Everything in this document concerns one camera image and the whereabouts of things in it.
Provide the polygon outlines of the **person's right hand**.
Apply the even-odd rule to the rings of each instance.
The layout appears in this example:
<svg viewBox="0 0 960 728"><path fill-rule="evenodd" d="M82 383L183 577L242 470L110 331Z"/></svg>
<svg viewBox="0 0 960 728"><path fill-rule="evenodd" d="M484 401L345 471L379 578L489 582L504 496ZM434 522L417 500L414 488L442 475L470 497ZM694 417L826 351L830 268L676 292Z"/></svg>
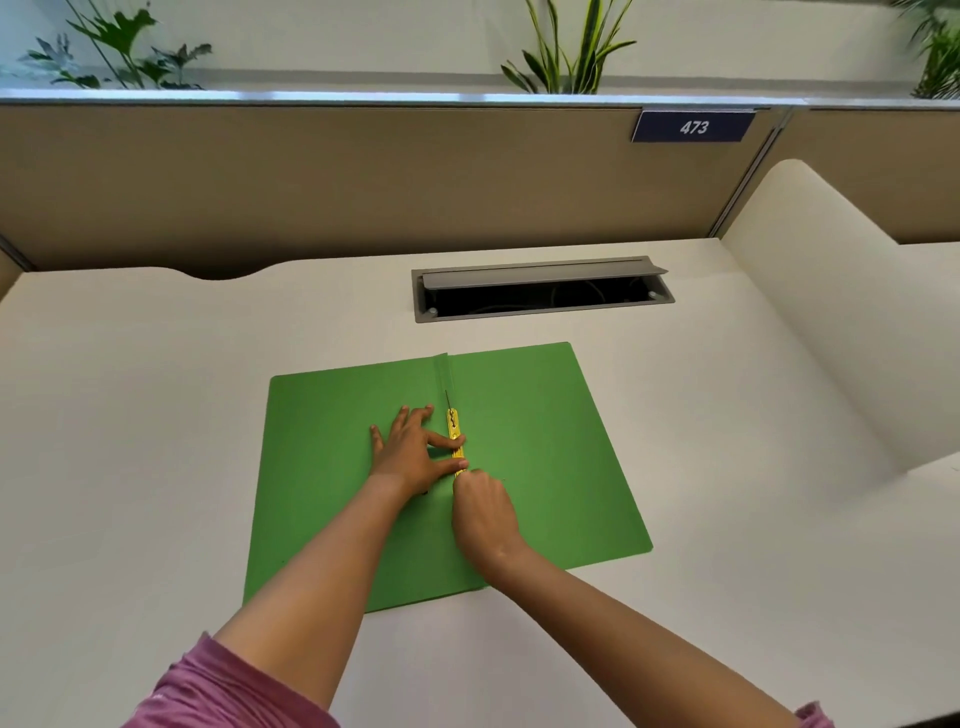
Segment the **person's right hand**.
<svg viewBox="0 0 960 728"><path fill-rule="evenodd" d="M504 484L491 477L489 511L482 517L454 517L452 528L459 551L483 580L498 587L522 555L530 550Z"/></svg>

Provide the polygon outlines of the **person's left hand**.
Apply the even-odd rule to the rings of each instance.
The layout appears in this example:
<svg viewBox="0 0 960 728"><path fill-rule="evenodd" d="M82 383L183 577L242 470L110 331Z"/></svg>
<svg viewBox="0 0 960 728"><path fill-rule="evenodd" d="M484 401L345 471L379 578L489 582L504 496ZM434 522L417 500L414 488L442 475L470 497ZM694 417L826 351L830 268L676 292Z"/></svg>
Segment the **person's left hand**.
<svg viewBox="0 0 960 728"><path fill-rule="evenodd" d="M466 442L462 436L451 440L438 432L431 442L410 437L410 410L404 405L392 421L387 435L386 457L371 459L369 480L390 484L406 500L428 492L435 482L435 461L453 458L452 452Z"/></svg>

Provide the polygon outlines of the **yellow utility knife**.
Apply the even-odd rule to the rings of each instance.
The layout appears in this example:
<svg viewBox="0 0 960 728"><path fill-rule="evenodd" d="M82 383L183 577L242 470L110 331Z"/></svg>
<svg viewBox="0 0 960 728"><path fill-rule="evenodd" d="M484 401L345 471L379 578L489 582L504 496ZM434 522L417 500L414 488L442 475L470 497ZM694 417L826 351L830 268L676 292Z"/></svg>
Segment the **yellow utility knife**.
<svg viewBox="0 0 960 728"><path fill-rule="evenodd" d="M446 402L445 422L447 427L448 438L451 440L459 440L463 437L462 431L461 431L459 411L454 407L451 399L451 395L450 395L450 390L447 387L443 388L443 394ZM465 459L464 446L462 443L452 451L452 457L460 460Z"/></svg>

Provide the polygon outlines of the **green paper folder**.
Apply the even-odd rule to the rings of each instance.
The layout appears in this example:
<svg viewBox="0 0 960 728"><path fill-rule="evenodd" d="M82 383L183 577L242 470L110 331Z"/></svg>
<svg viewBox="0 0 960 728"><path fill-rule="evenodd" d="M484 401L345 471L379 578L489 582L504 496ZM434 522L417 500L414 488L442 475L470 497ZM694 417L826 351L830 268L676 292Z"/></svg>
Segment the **green paper folder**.
<svg viewBox="0 0 960 728"><path fill-rule="evenodd" d="M347 504L371 467L369 427L447 402L464 457L501 480L528 544L563 569L653 544L570 343L438 354L270 380L246 564L248 602Z"/></svg>

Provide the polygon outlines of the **person's left forearm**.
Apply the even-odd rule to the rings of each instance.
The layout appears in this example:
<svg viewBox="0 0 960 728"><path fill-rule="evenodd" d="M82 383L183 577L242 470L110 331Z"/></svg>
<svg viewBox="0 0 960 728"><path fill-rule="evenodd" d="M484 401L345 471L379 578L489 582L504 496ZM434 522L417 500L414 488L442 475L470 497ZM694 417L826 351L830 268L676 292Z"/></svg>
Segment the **person's left forearm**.
<svg viewBox="0 0 960 728"><path fill-rule="evenodd" d="M329 709L398 516L427 484L372 475L214 635L247 664Z"/></svg>

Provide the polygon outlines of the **person's right forearm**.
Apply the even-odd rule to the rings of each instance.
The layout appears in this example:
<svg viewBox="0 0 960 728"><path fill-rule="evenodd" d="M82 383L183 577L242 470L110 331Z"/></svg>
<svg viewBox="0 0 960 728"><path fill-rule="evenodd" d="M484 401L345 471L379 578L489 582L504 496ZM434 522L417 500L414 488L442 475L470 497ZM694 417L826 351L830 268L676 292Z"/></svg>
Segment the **person's right forearm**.
<svg viewBox="0 0 960 728"><path fill-rule="evenodd" d="M469 560L635 728L799 728L792 710L737 672L524 542Z"/></svg>

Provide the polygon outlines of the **beige desk partition panel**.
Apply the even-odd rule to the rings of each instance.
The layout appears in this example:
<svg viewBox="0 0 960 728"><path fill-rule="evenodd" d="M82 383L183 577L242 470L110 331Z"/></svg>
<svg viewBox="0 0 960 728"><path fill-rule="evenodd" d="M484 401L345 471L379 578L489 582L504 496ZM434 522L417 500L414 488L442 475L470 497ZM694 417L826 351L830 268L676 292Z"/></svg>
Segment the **beige desk partition panel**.
<svg viewBox="0 0 960 728"><path fill-rule="evenodd" d="M637 106L0 104L0 237L39 271L200 277L707 237L779 116L635 142Z"/></svg>
<svg viewBox="0 0 960 728"><path fill-rule="evenodd" d="M899 244L960 241L960 103L790 112L711 234L726 234L766 174L789 160L808 165Z"/></svg>

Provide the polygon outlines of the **long-leaf green plant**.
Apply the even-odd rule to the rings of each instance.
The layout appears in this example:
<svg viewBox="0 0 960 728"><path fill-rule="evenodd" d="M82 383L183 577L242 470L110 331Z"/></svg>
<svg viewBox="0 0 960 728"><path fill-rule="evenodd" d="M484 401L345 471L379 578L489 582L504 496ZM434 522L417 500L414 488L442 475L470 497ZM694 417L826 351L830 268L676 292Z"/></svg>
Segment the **long-leaf green plant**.
<svg viewBox="0 0 960 728"><path fill-rule="evenodd" d="M501 74L521 92L596 95L609 57L636 45L618 38L634 0L587 0L579 45L571 57L560 40L555 0L524 0L534 30L534 51L522 50L525 68L506 60Z"/></svg>

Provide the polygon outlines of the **dark blue number sign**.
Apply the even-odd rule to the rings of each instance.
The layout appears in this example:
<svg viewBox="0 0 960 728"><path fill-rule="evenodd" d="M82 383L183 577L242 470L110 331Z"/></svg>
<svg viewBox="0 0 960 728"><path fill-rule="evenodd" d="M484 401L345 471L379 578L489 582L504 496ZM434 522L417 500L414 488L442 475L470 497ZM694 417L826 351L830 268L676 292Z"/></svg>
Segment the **dark blue number sign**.
<svg viewBox="0 0 960 728"><path fill-rule="evenodd" d="M739 143L757 116L753 108L645 108L632 143Z"/></svg>

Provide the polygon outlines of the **broad-leaf green plant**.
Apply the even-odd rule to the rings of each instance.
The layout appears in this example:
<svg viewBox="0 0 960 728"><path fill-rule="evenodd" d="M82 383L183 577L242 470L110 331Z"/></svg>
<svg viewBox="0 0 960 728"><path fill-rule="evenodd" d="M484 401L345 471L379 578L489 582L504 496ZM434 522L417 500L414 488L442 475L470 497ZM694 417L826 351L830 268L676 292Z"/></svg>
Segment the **broad-leaf green plant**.
<svg viewBox="0 0 960 728"><path fill-rule="evenodd" d="M32 47L8 70L9 75L80 91L204 89L189 79L188 69L211 56L212 45L147 45L145 38L160 23L153 13L152 0L135 0L131 9L109 9L105 0L63 3L68 9L66 26L91 45L100 64L82 64L74 53L70 34L64 31L52 40L36 37Z"/></svg>

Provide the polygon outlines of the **feathery green plant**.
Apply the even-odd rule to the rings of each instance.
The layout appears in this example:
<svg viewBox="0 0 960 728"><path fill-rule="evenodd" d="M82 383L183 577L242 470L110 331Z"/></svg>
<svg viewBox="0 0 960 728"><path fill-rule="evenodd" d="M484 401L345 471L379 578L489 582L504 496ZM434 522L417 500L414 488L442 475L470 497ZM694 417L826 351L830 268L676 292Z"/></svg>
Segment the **feathery green plant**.
<svg viewBox="0 0 960 728"><path fill-rule="evenodd" d="M960 0L886 0L915 23L910 43L923 68L911 97L960 101Z"/></svg>

